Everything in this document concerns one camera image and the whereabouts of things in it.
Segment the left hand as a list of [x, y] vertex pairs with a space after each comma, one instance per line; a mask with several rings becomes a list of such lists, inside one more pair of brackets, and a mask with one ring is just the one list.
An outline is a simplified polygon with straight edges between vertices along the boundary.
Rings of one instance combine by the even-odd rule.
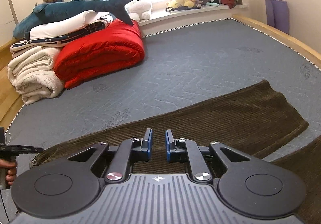
[[7, 169], [6, 181], [9, 185], [12, 185], [17, 177], [17, 161], [9, 162], [4, 159], [0, 159], [1, 168]]

